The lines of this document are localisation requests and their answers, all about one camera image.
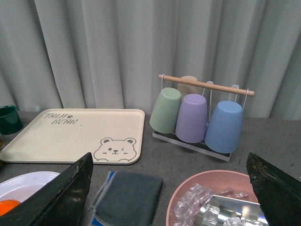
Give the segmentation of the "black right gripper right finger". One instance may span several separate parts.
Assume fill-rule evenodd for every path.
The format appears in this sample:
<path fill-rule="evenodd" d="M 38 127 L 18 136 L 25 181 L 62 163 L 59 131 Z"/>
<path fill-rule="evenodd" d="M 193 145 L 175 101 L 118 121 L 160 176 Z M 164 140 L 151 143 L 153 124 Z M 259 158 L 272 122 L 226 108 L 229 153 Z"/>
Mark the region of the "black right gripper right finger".
<path fill-rule="evenodd" d="M 246 169 L 260 208 L 270 226 L 301 224 L 301 182 L 255 153 Z"/>

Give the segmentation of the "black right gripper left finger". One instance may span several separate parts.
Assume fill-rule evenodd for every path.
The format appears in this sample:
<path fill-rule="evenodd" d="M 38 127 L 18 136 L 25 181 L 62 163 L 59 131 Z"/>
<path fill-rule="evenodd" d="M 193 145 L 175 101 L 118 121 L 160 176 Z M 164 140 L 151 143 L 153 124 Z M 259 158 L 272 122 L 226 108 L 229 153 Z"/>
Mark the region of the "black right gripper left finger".
<path fill-rule="evenodd" d="M 90 190 L 91 153 L 0 218 L 2 226 L 77 226 Z"/>

